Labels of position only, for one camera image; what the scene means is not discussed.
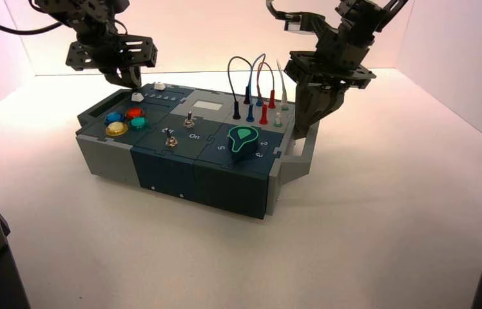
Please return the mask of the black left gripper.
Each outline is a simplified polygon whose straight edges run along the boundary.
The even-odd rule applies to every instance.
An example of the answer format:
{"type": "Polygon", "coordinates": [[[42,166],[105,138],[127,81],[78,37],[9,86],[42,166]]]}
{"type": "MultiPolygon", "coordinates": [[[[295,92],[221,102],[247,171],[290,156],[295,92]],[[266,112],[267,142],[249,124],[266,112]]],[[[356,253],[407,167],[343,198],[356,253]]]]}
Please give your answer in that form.
{"type": "Polygon", "coordinates": [[[110,84],[138,89],[142,85],[140,66],[154,67],[157,52],[150,37],[112,35],[97,44],[72,42],[65,63],[76,71],[103,70],[110,84]]]}

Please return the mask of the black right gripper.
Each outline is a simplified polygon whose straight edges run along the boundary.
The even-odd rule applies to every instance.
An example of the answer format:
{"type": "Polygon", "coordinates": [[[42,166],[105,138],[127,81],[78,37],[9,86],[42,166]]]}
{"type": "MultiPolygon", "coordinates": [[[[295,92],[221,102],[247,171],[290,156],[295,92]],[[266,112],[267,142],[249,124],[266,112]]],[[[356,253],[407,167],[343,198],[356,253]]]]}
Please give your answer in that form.
{"type": "Polygon", "coordinates": [[[285,30],[318,38],[315,51],[291,51],[285,66],[287,76],[297,83],[293,138],[298,140],[307,136],[311,125],[342,106],[347,87],[364,89],[376,78],[362,65],[376,26],[287,25],[285,30]]]}

